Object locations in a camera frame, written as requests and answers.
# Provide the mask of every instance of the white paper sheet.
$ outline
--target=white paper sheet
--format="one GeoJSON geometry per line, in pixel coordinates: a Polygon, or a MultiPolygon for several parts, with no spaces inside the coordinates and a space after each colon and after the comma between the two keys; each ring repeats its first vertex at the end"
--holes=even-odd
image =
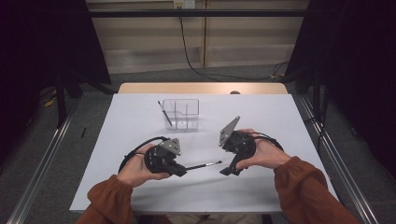
{"type": "MultiPolygon", "coordinates": [[[[236,130],[252,128],[275,138],[291,156],[324,168],[291,95],[213,94],[116,94],[81,180],[71,211],[89,205],[89,189],[117,173],[123,156],[146,140],[178,138],[185,167],[223,161],[223,164],[191,170],[182,177],[150,180],[134,189],[132,204],[142,214],[180,213],[273,213],[280,212],[274,172],[250,167],[240,176],[219,173],[234,154],[218,146],[219,130],[240,116],[236,130]],[[199,128],[196,132],[166,130],[157,101],[198,99],[199,128]]],[[[330,192],[336,197],[328,179],[330,192]]]]}

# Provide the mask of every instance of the table surface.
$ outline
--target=table surface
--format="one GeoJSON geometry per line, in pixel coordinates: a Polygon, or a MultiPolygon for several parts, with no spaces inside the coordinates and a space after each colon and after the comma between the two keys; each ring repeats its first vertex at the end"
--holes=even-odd
{"type": "MultiPolygon", "coordinates": [[[[133,205],[137,213],[281,212],[271,170],[250,167],[240,176],[219,174],[219,170],[228,166],[233,158],[233,154],[226,153],[217,146],[219,129],[236,115],[241,115],[236,129],[251,127],[267,133],[276,138],[290,155],[299,156],[325,171],[295,103],[291,95],[285,94],[286,88],[282,84],[126,83],[120,88],[120,93],[131,92],[134,94],[114,96],[71,211],[84,210],[89,204],[86,200],[89,188],[116,172],[120,155],[128,153],[133,143],[135,145],[139,140],[149,139],[153,135],[172,135],[168,137],[180,139],[182,156],[177,157],[180,164],[189,167],[216,160],[222,160],[223,164],[190,171],[182,177],[171,176],[159,182],[146,182],[134,190],[133,205]],[[157,93],[147,94],[151,88],[157,93]],[[166,131],[161,110],[155,104],[162,98],[185,97],[185,94],[181,94],[182,91],[189,98],[200,100],[199,131],[193,134],[166,131]],[[242,94],[229,95],[230,91],[242,94]],[[103,158],[109,164],[103,164],[103,158]]],[[[328,183],[330,192],[336,197],[329,179],[328,183]]]]}

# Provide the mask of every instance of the person's right hand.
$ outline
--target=person's right hand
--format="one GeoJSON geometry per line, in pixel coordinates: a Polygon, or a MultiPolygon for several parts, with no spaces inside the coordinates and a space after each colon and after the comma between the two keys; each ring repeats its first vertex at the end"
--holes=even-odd
{"type": "MultiPolygon", "coordinates": [[[[251,136],[259,136],[253,129],[238,130],[241,133],[250,133],[251,136]]],[[[275,169],[285,164],[291,157],[271,142],[264,139],[255,139],[256,152],[253,157],[238,162],[236,169],[241,170],[252,165],[260,165],[266,168],[275,169]]]]}

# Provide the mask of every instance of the gray floor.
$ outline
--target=gray floor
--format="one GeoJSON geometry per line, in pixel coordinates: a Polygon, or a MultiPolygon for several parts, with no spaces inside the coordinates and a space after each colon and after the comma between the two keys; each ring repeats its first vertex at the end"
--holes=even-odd
{"type": "MultiPolygon", "coordinates": [[[[211,74],[257,78],[272,74],[273,66],[219,67],[207,68],[205,71],[211,74]]],[[[190,69],[119,74],[112,75],[111,78],[113,84],[107,86],[113,90],[117,90],[123,82],[212,81],[196,75],[190,69]]],[[[217,76],[216,78],[221,81],[244,81],[230,77],[217,76]]],[[[111,95],[105,95],[89,86],[82,85],[82,88],[84,94],[80,99],[70,99],[66,96],[69,110],[72,105],[77,105],[77,107],[63,141],[53,155],[48,171],[44,173],[45,177],[40,182],[37,193],[33,195],[32,206],[30,208],[28,206],[26,216],[21,218],[24,223],[73,223],[79,217],[78,214],[71,213],[68,209],[79,180],[84,174],[112,99],[111,95]]],[[[293,83],[287,84],[287,89],[293,94],[302,119],[309,119],[301,99],[302,97],[310,98],[311,91],[307,95],[297,95],[293,83]]],[[[0,223],[7,223],[29,181],[35,175],[35,170],[55,134],[56,124],[56,104],[50,107],[40,106],[35,112],[32,124],[15,146],[15,150],[9,155],[3,166],[3,173],[0,175],[0,223]]],[[[316,144],[318,134],[313,128],[313,124],[308,122],[306,127],[316,144]]],[[[396,220],[394,212],[396,211],[396,182],[373,158],[365,142],[354,135],[350,128],[347,119],[337,108],[337,105],[330,100],[326,130],[331,136],[333,144],[364,198],[367,199],[377,223],[394,223],[396,220]]],[[[356,208],[356,202],[346,191],[346,187],[334,169],[324,146],[320,147],[320,152],[341,202],[361,223],[364,223],[364,218],[361,218],[361,213],[356,208]]],[[[287,223],[281,215],[274,215],[273,220],[275,223],[287,223]]]]}

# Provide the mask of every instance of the clear plastic container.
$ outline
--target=clear plastic container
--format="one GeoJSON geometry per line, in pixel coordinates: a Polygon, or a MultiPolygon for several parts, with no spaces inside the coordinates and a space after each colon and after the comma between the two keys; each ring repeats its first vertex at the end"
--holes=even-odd
{"type": "Polygon", "coordinates": [[[166,129],[198,129],[199,101],[197,99],[163,100],[163,115],[166,129]]]}

